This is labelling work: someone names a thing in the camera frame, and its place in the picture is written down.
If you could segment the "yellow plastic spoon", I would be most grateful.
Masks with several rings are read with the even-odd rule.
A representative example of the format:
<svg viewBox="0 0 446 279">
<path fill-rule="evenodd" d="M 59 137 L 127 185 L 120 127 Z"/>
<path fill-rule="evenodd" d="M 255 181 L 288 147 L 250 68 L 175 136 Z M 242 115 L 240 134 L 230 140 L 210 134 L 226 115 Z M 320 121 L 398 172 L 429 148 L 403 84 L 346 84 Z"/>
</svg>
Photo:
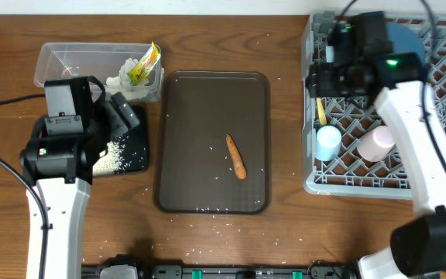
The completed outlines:
<svg viewBox="0 0 446 279">
<path fill-rule="evenodd" d="M 324 110 L 324 106 L 322 104 L 321 98 L 316 98 L 316 103 L 317 103 L 317 115 L 318 115 L 320 124 L 322 126 L 326 126 L 328 124 L 328 121 L 326 118 L 326 114 L 325 114 L 325 110 Z"/>
</svg>

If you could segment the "white tissue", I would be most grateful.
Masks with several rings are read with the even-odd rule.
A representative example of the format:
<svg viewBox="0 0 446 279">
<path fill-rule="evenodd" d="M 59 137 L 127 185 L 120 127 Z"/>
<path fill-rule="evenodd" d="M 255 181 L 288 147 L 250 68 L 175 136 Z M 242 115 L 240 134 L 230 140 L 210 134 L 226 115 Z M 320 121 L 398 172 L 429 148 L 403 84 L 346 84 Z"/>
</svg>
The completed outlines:
<svg viewBox="0 0 446 279">
<path fill-rule="evenodd" d="M 116 77 L 108 77 L 105 90 L 113 95 L 121 92 L 127 101 L 145 98 L 149 93 L 148 80 L 142 80 L 138 85 L 133 85 L 130 77 L 127 75 L 138 63 L 137 59 L 129 58 L 120 67 Z"/>
</svg>

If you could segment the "yellow green snack wrapper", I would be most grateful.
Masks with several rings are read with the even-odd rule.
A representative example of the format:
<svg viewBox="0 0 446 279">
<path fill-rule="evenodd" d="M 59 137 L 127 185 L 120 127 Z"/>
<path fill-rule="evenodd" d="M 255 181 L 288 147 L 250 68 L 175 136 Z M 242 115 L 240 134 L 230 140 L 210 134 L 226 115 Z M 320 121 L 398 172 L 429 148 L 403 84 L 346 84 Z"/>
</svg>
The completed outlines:
<svg viewBox="0 0 446 279">
<path fill-rule="evenodd" d="M 131 81 L 131 85 L 137 86 L 141 81 L 148 78 L 150 72 L 160 61 L 161 53 L 158 46 L 151 42 L 150 48 L 139 60 L 139 62 L 131 69 L 127 75 Z"/>
</svg>

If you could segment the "light blue cup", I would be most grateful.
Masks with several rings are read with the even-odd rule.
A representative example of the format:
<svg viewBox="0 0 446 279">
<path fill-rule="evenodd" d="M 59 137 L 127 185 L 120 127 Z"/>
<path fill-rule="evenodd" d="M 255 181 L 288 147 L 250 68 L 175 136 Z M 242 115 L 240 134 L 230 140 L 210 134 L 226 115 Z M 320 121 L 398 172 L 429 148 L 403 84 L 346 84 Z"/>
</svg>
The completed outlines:
<svg viewBox="0 0 446 279">
<path fill-rule="evenodd" d="M 321 161 L 331 161 L 339 154 L 341 132 L 334 126 L 323 126 L 316 133 L 316 155 Z"/>
</svg>

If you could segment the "pink plastic cup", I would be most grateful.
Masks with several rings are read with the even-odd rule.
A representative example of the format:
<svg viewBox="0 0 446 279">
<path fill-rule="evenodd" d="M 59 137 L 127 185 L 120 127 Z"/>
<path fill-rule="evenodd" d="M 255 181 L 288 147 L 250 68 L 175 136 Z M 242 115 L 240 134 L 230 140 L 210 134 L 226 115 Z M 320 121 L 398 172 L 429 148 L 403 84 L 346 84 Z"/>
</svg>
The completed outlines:
<svg viewBox="0 0 446 279">
<path fill-rule="evenodd" d="M 378 126 L 361 137 L 357 151 L 370 162 L 381 161 L 395 146 L 392 133 L 387 126 Z"/>
</svg>

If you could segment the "dark blue plate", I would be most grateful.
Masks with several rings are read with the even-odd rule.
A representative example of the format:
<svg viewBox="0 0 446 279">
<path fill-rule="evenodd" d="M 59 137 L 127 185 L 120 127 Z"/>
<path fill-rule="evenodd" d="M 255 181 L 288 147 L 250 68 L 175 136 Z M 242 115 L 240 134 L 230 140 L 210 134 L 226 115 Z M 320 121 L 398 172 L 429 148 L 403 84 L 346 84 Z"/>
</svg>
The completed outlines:
<svg viewBox="0 0 446 279">
<path fill-rule="evenodd" d="M 413 30 L 396 22 L 388 22 L 386 30 L 395 54 L 415 53 L 420 62 L 425 63 L 426 52 L 423 41 Z"/>
</svg>

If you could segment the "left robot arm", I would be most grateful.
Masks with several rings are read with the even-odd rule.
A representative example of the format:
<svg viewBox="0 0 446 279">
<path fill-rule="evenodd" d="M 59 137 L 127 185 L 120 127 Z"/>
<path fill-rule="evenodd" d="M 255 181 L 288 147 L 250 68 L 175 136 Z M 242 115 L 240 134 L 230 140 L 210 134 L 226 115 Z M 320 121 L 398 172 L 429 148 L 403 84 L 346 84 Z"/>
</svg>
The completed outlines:
<svg viewBox="0 0 446 279">
<path fill-rule="evenodd" d="M 93 166 L 107 144 L 139 125 L 122 93 L 92 97 L 94 76 L 46 81 L 48 113 L 38 119 L 20 164 L 29 184 L 28 278 L 81 276 L 84 217 Z"/>
</svg>

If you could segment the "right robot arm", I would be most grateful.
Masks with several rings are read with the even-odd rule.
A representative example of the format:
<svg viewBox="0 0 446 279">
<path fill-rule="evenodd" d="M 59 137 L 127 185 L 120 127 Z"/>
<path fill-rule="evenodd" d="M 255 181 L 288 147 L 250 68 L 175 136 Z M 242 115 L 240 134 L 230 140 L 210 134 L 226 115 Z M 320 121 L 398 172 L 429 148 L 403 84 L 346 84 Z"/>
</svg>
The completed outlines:
<svg viewBox="0 0 446 279">
<path fill-rule="evenodd" d="M 387 248 L 362 257 L 360 278 L 410 278 L 446 271 L 446 136 L 424 68 L 424 45 L 383 12 L 350 17 L 328 28 L 332 61 L 313 62 L 314 31 L 301 45 L 308 98 L 368 100 L 396 145 L 410 183 L 415 219 L 395 229 Z"/>
</svg>

